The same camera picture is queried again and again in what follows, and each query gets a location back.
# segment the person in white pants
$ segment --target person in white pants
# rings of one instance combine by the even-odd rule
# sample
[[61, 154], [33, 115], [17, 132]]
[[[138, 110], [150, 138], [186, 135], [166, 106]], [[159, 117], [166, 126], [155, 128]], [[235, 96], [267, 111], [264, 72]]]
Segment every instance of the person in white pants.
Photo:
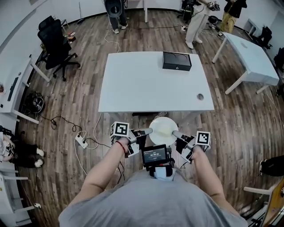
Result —
[[201, 5], [194, 5], [193, 7], [193, 17], [188, 25], [185, 38], [185, 43], [190, 49], [193, 49], [193, 41], [202, 44], [202, 40], [198, 35], [205, 28], [210, 12], [206, 0], [198, 0], [198, 2]]

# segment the red bracelet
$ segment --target red bracelet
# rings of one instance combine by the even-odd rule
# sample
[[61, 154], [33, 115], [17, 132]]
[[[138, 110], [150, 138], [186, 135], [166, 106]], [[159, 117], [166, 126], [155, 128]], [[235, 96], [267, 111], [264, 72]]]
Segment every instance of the red bracelet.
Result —
[[124, 153], [126, 153], [125, 152], [125, 148], [124, 148], [124, 146], [121, 144], [121, 142], [119, 142], [119, 141], [116, 141], [116, 143], [119, 143], [120, 145], [121, 145], [121, 147], [123, 148], [123, 150], [124, 150]]

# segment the black box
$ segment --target black box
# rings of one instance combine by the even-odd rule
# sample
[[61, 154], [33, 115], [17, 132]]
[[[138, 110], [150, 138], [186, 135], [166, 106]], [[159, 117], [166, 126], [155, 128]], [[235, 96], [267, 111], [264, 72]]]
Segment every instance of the black box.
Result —
[[189, 54], [163, 52], [163, 69], [189, 71], [190, 68]]

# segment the man in gray shirt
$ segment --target man in gray shirt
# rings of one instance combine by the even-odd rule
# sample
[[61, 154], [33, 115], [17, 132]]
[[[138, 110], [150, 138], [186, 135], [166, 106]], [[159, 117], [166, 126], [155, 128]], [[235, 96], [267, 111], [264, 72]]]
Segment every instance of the man in gray shirt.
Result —
[[201, 189], [186, 182], [179, 171], [173, 181], [163, 181], [142, 170], [105, 191], [127, 144], [121, 138], [90, 170], [80, 193], [60, 214], [61, 227], [248, 226], [226, 201], [221, 182], [199, 146], [193, 148], [192, 159]]

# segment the white plate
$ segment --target white plate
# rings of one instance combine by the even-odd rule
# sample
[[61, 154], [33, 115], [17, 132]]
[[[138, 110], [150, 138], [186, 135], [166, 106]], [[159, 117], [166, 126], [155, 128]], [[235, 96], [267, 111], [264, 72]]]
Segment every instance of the white plate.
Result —
[[168, 117], [159, 117], [150, 124], [153, 132], [149, 135], [151, 141], [156, 145], [166, 144], [171, 146], [177, 138], [173, 135], [173, 131], [178, 131], [177, 124]]

